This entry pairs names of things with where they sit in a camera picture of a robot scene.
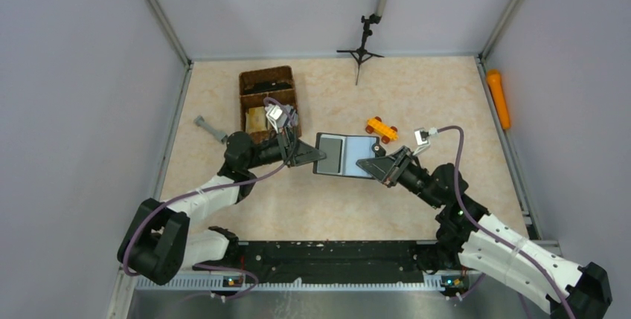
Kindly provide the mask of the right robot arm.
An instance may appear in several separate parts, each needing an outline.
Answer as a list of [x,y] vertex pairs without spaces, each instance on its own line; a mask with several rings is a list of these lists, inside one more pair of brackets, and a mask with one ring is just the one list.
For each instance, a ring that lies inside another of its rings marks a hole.
[[460,264],[503,283],[550,318],[603,318],[612,303],[606,270],[579,265],[520,235],[466,195],[468,184],[452,163],[430,173],[403,146],[390,155],[378,146],[357,166],[386,187],[400,185],[434,208],[438,262]]

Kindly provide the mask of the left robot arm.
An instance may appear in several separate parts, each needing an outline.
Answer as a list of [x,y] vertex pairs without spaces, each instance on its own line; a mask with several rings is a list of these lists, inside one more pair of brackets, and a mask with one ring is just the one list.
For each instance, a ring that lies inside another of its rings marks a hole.
[[325,152],[301,141],[290,127],[259,144],[243,131],[229,135],[224,163],[209,181],[165,202],[148,198],[140,203],[117,252],[124,273],[164,285],[181,268],[198,262],[234,267],[239,251],[230,244],[228,231],[209,228],[192,235],[191,225],[244,200],[256,183],[273,175],[257,176],[253,168],[274,163],[299,167],[325,158]]

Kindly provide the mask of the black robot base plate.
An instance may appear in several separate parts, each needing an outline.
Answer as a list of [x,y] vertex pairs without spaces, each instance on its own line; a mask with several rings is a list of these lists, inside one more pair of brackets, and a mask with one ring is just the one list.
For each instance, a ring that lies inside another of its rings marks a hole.
[[250,271],[262,284],[420,283],[431,275],[447,286],[472,283],[472,270],[435,241],[235,242],[222,259],[204,264]]

